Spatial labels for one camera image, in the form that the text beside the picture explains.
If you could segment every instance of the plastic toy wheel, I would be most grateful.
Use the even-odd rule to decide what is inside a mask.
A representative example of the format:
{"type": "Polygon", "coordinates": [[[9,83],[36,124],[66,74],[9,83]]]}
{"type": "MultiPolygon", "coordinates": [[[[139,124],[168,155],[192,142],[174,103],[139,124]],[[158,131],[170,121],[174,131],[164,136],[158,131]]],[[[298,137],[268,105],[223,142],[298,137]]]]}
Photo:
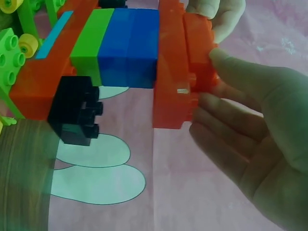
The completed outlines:
{"type": "Polygon", "coordinates": [[[3,13],[13,13],[23,2],[24,0],[0,0],[0,9],[3,13]]]}
{"type": "Polygon", "coordinates": [[[39,47],[38,40],[31,34],[23,34],[19,38],[19,47],[27,59],[32,58],[39,47]]]}

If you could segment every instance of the printed cartoon pattern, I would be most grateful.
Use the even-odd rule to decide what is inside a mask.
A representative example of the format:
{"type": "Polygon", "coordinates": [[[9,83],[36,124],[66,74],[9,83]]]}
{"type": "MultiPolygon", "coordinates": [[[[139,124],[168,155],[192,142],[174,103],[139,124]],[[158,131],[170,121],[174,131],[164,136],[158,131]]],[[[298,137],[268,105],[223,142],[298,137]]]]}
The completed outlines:
{"type": "MultiPolygon", "coordinates": [[[[100,98],[110,98],[128,88],[100,87],[100,98]]],[[[60,141],[57,158],[74,165],[55,170],[51,194],[95,205],[112,205],[137,197],[145,188],[145,177],[132,166],[128,145],[118,137],[100,134],[90,147],[60,141]]]]}

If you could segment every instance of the green building block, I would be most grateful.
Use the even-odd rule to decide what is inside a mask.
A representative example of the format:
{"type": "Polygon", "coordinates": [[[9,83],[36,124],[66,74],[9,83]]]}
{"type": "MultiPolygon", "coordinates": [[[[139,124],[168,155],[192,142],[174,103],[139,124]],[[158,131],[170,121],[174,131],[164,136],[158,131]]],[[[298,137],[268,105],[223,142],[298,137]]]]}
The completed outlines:
{"type": "Polygon", "coordinates": [[[2,30],[0,32],[0,99],[4,100],[15,118],[24,118],[24,116],[10,99],[9,92],[25,61],[25,55],[18,46],[18,37],[12,28],[2,30]]]}
{"type": "Polygon", "coordinates": [[[64,6],[65,2],[66,0],[46,0],[45,1],[47,14],[49,17],[51,27],[53,27],[57,23],[58,21],[57,12],[62,6],[64,6]]]}
{"type": "Polygon", "coordinates": [[[17,124],[16,119],[10,118],[10,117],[2,117],[2,116],[0,116],[0,122],[1,122],[4,126],[10,126],[10,125],[17,124]]]}
{"type": "Polygon", "coordinates": [[[42,45],[39,32],[35,25],[34,15],[40,9],[43,2],[41,0],[24,0],[23,4],[17,9],[19,21],[24,33],[33,35],[38,40],[38,47],[42,45]]]}
{"type": "Polygon", "coordinates": [[[113,12],[114,9],[92,12],[70,56],[77,74],[90,76],[94,86],[102,85],[97,55],[113,12]]]}

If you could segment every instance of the pink tablecloth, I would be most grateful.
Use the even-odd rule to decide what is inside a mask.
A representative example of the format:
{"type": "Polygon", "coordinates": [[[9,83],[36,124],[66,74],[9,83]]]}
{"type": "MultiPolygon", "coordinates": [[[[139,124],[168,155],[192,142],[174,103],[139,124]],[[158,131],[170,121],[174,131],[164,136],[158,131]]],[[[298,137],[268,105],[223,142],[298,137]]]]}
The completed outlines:
{"type": "MultiPolygon", "coordinates": [[[[306,0],[247,0],[237,28],[221,47],[249,61],[307,74],[306,5],[306,0]]],[[[90,148],[60,144],[49,231],[280,230],[198,150],[189,123],[181,130],[153,130],[152,90],[125,90],[101,89],[107,99],[98,122],[106,135],[90,148]]]]}

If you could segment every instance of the wood grain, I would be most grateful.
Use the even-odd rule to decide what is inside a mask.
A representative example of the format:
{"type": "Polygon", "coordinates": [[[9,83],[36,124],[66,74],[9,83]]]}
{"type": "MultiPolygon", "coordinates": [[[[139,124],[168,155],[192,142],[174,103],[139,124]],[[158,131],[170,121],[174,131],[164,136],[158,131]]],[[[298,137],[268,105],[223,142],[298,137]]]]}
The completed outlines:
{"type": "Polygon", "coordinates": [[[47,231],[59,138],[45,121],[20,120],[0,135],[0,231],[47,231]]]}

